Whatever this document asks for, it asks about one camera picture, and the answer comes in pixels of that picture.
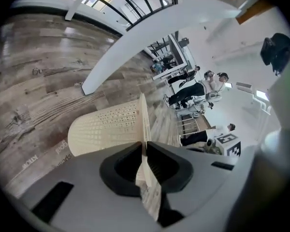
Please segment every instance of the air conditioner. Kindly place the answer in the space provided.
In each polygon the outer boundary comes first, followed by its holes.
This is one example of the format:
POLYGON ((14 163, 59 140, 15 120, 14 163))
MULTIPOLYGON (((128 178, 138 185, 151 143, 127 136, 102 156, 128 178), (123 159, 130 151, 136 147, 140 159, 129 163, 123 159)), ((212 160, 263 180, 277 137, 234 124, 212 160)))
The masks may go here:
POLYGON ((245 91, 247 93, 252 94, 252 85, 251 84, 246 84, 246 83, 236 83, 236 87, 239 90, 245 91))

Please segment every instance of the white shirt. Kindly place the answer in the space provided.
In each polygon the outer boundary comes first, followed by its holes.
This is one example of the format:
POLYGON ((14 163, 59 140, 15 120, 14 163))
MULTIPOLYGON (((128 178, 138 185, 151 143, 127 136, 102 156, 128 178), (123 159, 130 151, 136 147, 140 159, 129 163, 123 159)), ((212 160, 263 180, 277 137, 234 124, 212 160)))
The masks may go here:
POLYGON ((219 81, 219 76, 214 76, 214 80, 210 83, 210 80, 203 80, 201 84, 204 87, 204 93, 208 94, 213 91, 223 91, 226 85, 219 81))
POLYGON ((229 133, 228 126, 216 126, 216 129, 208 129, 205 131, 207 134, 207 139, 212 140, 214 140, 216 137, 220 137, 229 133))

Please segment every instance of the wooden floor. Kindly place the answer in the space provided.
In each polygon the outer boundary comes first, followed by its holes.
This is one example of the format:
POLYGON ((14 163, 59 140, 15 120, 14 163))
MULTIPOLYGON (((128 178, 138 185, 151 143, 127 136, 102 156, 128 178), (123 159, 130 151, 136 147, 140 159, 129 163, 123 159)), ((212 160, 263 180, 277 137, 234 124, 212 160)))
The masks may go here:
POLYGON ((67 145, 79 116, 132 101, 144 93, 152 140, 177 144, 174 110, 152 80, 152 61, 138 54, 88 96, 81 84, 116 36, 60 16, 23 14, 0 29, 0 185, 20 196, 72 158, 67 145))

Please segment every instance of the white post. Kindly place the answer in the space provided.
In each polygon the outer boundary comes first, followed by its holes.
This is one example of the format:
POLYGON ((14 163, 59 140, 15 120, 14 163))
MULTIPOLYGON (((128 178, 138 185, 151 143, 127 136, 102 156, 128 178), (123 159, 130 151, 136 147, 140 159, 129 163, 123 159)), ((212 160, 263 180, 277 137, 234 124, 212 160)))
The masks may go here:
POLYGON ((151 53, 151 50, 149 50, 148 47, 146 47, 146 48, 144 49, 144 51, 145 51, 148 55, 150 55, 150 56, 152 57, 153 60, 156 58, 156 56, 153 55, 153 54, 151 53))
POLYGON ((83 0, 75 0, 74 3, 72 3, 71 7, 69 8, 67 14, 66 14, 66 17, 65 19, 67 21, 71 21, 73 15, 75 14, 78 6, 81 4, 83 0))

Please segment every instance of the white wall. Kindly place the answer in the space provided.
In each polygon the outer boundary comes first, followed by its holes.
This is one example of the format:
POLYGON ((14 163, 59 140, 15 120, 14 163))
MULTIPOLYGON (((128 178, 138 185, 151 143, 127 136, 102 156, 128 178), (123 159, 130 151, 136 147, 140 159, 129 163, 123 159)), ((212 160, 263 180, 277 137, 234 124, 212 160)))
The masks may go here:
POLYGON ((232 133, 240 138, 242 148, 245 148, 257 144, 262 131, 270 132, 280 128, 274 112, 271 112, 268 123, 259 128, 258 122, 262 119, 260 111, 261 106, 253 100, 252 94, 227 88, 222 93, 222 99, 214 103, 213 109, 206 110, 205 117, 211 126, 235 124, 232 133))
POLYGON ((241 25, 236 19, 231 19, 228 26, 224 27, 210 42, 212 54, 220 56, 257 42, 263 42, 265 37, 272 37, 277 32, 290 36, 288 23, 277 7, 241 25))
POLYGON ((180 29, 179 34, 182 37, 189 38, 189 49, 195 60, 195 64, 199 65, 201 70, 201 76, 208 70, 216 71, 216 66, 212 61, 211 51, 207 43, 205 42, 207 34, 203 29, 203 26, 195 25, 185 29, 180 29))
MULTIPOLYGON (((133 0, 133 1, 137 4, 137 6, 141 10, 144 11, 145 14, 150 13, 150 10, 144 0, 133 0)), ((161 7, 159 0, 148 0, 148 2, 153 10, 156 10, 161 7)), ((109 3, 112 6, 114 6, 116 9, 121 9, 132 23, 137 20, 136 17, 125 6, 125 4, 127 3, 125 0, 111 0, 109 3)), ((104 6, 101 12, 104 12, 108 15, 113 16, 115 20, 119 20, 120 18, 120 16, 117 13, 115 13, 111 8, 107 6, 104 6)))
POLYGON ((259 52, 238 56, 216 63, 218 72, 226 72, 229 83, 235 87, 236 82, 251 84, 254 92, 267 92, 278 79, 272 71, 272 66, 265 66, 259 52))
MULTIPOLYGON (((74 0, 17 0, 13 3, 12 7, 44 6, 68 10, 73 2, 74 0)), ((77 8, 76 13, 99 21, 122 34, 126 33, 126 28, 120 23, 114 21, 110 16, 103 14, 87 5, 81 3, 77 8)))

